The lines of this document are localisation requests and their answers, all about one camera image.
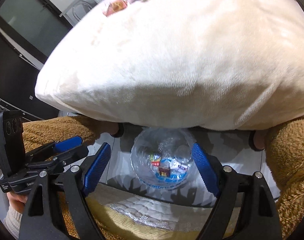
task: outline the white sweater sleeve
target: white sweater sleeve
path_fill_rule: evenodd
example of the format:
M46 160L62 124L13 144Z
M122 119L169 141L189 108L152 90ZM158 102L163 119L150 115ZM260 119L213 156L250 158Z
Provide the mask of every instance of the white sweater sleeve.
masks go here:
M15 239L19 238L19 229L21 224L22 214L15 211L10 205L6 218L3 223L6 229L13 235Z

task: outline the metal screw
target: metal screw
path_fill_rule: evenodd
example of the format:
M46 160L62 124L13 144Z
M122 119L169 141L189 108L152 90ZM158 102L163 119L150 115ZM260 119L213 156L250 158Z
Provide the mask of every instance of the metal screw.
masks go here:
M41 178L45 177L46 175L47 175L47 172L46 172L46 171L41 171L40 174L39 174L39 176L40 176Z
M230 166L224 166L224 167L223 167L223 170L224 170L225 172L231 172L231 171L232 171L232 167L230 167Z
M80 168L79 168L79 166L77 166L77 165L74 165L74 166L71 167L71 171L72 171L72 172L77 172L79 169L80 169Z
M260 173L259 171L255 172L255 177L258 179L261 179L263 177L263 174Z

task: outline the camera lens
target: camera lens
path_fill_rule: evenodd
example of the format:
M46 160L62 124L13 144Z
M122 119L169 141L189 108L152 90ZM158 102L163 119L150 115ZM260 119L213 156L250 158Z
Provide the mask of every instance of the camera lens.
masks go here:
M7 124L6 124L6 131L7 131L8 135L11 134L11 124L10 124L10 122L7 122Z
M18 123L17 123L16 119L13 119L13 121L12 121L12 129L13 129L14 133L16 133L18 131Z
M21 129L22 128L22 120L21 120L21 118L19 118L19 129Z

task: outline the clear plastic bowl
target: clear plastic bowl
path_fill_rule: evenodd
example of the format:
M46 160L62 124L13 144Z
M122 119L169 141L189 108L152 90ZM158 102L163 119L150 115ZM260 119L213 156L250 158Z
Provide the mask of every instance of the clear plastic bowl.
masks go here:
M194 143L193 135L186 129L147 128L135 138L131 152L132 167L147 186L177 188L187 181L195 168L191 158Z

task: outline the white pillow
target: white pillow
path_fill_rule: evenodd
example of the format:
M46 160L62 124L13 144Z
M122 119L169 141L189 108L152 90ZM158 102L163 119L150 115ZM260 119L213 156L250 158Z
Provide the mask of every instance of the white pillow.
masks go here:
M38 75L36 96L94 119L264 129L304 115L295 0L137 1L91 10Z

